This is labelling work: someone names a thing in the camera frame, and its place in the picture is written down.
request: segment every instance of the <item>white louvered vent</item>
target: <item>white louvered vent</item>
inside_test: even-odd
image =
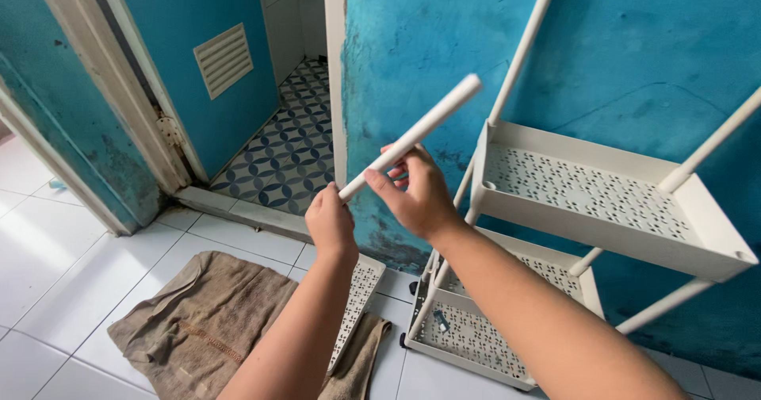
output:
[[[243,23],[197,46],[193,53],[212,100],[253,70]]]

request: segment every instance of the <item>door hinge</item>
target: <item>door hinge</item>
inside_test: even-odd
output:
[[[162,117],[156,121],[158,130],[161,132],[161,136],[164,137],[164,141],[168,145],[182,146],[185,144],[182,134],[180,134],[180,128],[177,126],[177,122],[171,117]]]

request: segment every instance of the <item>blue door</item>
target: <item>blue door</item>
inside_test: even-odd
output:
[[[124,0],[209,178],[278,107],[259,0]],[[213,100],[193,48],[243,23],[253,70]]]

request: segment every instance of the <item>tiled floor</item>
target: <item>tiled floor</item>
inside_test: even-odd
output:
[[[137,235],[115,239],[87,210],[67,203],[71,195],[40,197],[52,174],[17,144],[0,145],[3,400],[156,398],[109,339],[111,323],[152,297],[200,251],[224,251],[296,280],[314,262],[311,245],[186,209],[167,211]],[[371,299],[371,310],[394,329],[378,350],[370,398],[545,398],[539,389],[518,392],[400,348],[413,280],[386,269]],[[759,382],[650,354],[694,398],[761,398]]]
[[[280,111],[209,189],[304,215],[335,175],[327,64],[306,59],[280,93]]]

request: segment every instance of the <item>door threshold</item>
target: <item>door threshold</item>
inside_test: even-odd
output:
[[[273,210],[194,186],[177,191],[174,198],[186,207],[212,216],[313,244],[304,218],[290,212]]]

